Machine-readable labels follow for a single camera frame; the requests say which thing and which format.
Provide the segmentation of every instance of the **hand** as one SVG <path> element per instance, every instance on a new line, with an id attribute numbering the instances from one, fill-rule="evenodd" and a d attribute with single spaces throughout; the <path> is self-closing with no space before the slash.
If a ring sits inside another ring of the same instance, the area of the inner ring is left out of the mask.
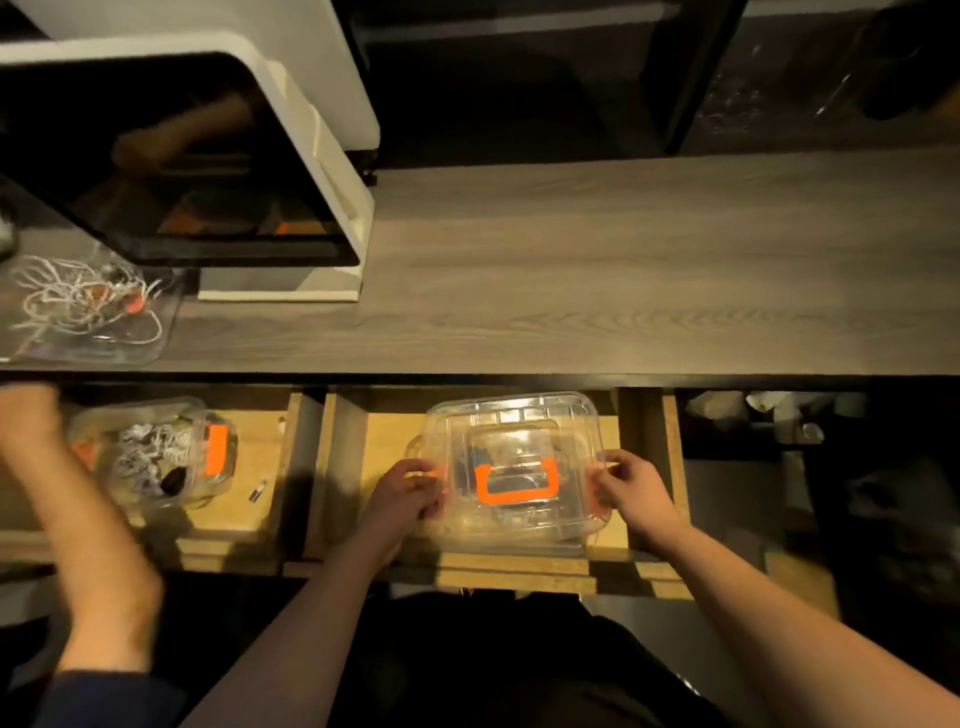
<path id="1" fill-rule="evenodd" d="M 6 384 L 0 387 L 0 453 L 63 441 L 60 393 L 52 384 Z"/>
<path id="2" fill-rule="evenodd" d="M 417 524 L 423 511 L 435 506 L 441 496 L 440 482 L 429 475 L 433 470 L 426 460 L 400 460 L 380 478 L 373 489 L 360 526 L 358 538 L 373 549 L 379 564 L 389 563 L 400 550 L 400 543 Z"/>
<path id="3" fill-rule="evenodd" d="M 614 468 L 593 468 L 590 480 L 616 506 L 623 520 L 655 553 L 663 555 L 667 545 L 686 527 L 666 492 L 663 479 L 653 463 L 623 449 L 604 451 Z"/>

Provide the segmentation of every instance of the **sleeve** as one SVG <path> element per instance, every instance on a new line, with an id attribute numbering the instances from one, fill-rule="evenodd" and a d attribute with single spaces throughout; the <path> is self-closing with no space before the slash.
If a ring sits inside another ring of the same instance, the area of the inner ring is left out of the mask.
<path id="1" fill-rule="evenodd" d="M 184 698 L 138 672 L 69 670 L 54 676 L 34 728 L 170 728 Z"/>

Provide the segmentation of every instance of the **black object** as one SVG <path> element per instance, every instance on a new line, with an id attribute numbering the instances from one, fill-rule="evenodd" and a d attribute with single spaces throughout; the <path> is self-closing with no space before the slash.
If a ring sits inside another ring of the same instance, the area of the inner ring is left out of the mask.
<path id="1" fill-rule="evenodd" d="M 186 485 L 186 468 L 174 468 L 163 476 L 160 481 L 160 490 L 168 497 L 175 497 L 183 492 Z"/>
<path id="2" fill-rule="evenodd" d="M 0 170 L 134 263 L 359 262 L 234 56 L 8 63 L 0 86 Z"/>
<path id="3" fill-rule="evenodd" d="M 685 0 L 654 31 L 640 82 L 667 154 L 683 147 L 746 6 L 747 0 Z"/>

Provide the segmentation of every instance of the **open drawer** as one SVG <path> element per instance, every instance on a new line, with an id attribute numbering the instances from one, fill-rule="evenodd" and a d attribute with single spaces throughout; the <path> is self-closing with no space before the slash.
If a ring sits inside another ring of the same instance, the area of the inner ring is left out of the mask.
<path id="1" fill-rule="evenodd" d="M 344 388 L 326 396 L 317 478 L 303 562 L 306 575 L 356 525 L 377 480 L 398 459 L 417 453 L 426 411 L 444 400 L 522 394 L 503 387 Z M 585 392 L 600 413 L 603 446 L 653 462 L 689 521 L 677 404 L 660 389 Z M 468 553 L 409 540 L 384 577 L 447 587 L 594 594 L 686 596 L 675 571 L 641 550 L 616 512 L 583 544 L 536 551 Z"/>
<path id="2" fill-rule="evenodd" d="M 224 493 L 200 508 L 168 507 L 146 521 L 132 517 L 132 525 L 164 568 L 279 573 L 290 544 L 302 543 L 323 405 L 279 387 L 91 385 L 66 393 L 64 409 L 69 417 L 85 406 L 174 397 L 202 400 L 233 423 L 233 478 Z M 0 471 L 0 561 L 51 560 L 28 500 L 10 474 Z"/>

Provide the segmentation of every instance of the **black screen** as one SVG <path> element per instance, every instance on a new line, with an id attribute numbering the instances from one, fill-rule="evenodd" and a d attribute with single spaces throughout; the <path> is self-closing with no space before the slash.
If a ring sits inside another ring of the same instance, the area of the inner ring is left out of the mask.
<path id="1" fill-rule="evenodd" d="M 2 171 L 134 262 L 358 262 L 233 56 L 0 65 L 0 89 Z"/>

